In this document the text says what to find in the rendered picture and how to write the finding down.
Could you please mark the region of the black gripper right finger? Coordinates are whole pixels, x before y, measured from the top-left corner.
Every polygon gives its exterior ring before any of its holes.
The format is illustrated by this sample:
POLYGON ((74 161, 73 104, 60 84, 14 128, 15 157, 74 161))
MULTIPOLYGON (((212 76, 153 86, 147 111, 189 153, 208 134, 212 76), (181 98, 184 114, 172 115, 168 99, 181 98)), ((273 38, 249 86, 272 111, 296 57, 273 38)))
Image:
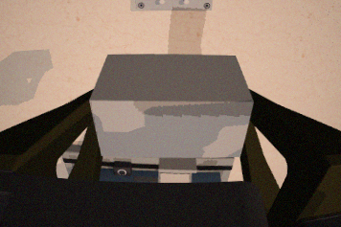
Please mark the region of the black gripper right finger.
POLYGON ((283 107, 250 90, 254 104, 240 164, 243 181, 261 191, 269 227, 341 214, 341 130, 283 107), (287 163, 279 187, 256 131, 287 163))

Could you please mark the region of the grey metal block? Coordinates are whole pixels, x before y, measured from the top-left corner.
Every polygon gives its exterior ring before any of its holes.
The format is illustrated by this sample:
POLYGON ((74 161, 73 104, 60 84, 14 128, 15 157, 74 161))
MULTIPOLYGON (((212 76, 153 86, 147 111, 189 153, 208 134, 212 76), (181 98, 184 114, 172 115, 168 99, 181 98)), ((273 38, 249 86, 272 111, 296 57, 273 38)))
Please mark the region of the grey metal block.
POLYGON ((107 55, 90 97, 102 156, 240 157, 253 98, 236 56, 107 55))

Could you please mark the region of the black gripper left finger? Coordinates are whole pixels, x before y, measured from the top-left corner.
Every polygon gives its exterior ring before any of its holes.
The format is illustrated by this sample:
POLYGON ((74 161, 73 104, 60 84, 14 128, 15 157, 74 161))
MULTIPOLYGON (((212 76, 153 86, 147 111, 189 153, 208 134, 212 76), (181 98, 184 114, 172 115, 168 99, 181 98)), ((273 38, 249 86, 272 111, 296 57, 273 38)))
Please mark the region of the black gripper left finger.
POLYGON ((57 178, 57 160, 87 128, 67 179, 100 181, 102 155, 89 102, 93 90, 0 131, 0 169, 57 178))

